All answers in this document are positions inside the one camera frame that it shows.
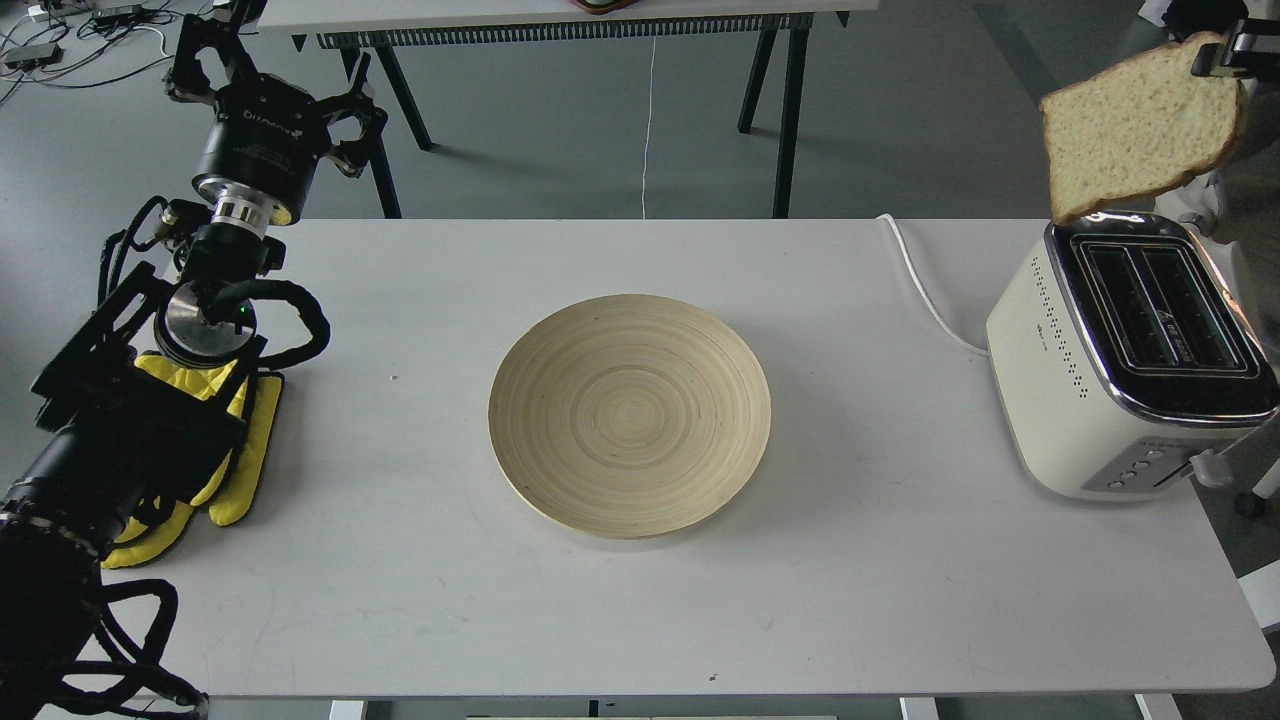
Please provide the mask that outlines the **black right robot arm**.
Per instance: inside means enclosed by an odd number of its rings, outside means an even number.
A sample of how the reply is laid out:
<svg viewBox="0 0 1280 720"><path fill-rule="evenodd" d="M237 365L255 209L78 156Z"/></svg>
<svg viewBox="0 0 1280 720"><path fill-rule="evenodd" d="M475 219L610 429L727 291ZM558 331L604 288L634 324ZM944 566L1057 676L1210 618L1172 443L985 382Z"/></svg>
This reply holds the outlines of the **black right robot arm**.
<svg viewBox="0 0 1280 720"><path fill-rule="evenodd" d="M1279 79L1279 23L1253 17L1244 1L1171 1L1161 19L1178 42L1199 32L1220 37L1197 51L1193 76Z"/></svg>

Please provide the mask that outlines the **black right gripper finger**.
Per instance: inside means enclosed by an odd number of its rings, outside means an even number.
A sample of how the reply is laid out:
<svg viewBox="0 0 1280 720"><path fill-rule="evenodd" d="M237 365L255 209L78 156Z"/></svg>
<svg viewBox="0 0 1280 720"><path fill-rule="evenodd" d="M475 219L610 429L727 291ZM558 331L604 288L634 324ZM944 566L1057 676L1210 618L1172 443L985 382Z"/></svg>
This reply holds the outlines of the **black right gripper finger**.
<svg viewBox="0 0 1280 720"><path fill-rule="evenodd" d="M1196 77L1277 79L1277 20L1239 20L1224 40L1199 47L1190 73Z"/></svg>

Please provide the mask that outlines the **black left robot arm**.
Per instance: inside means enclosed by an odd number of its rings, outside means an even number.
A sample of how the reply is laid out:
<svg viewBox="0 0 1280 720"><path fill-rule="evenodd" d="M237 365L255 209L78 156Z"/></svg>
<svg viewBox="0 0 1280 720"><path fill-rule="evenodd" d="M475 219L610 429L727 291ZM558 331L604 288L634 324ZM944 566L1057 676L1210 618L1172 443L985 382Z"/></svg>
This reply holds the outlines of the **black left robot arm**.
<svg viewBox="0 0 1280 720"><path fill-rule="evenodd" d="M102 565L129 521L150 529L244 457L261 379L320 355L319 301L280 281L274 225L301 218L317 164L360 177L387 114L351 54L349 87L316 99L256 68L241 42L247 1L187 15L166 95L209 105L192 181L198 200L155 196L109 237L99 305L32 384L46 448L3 496L3 716L205 719L209 698L163 667L175 587L108 584Z"/></svg>

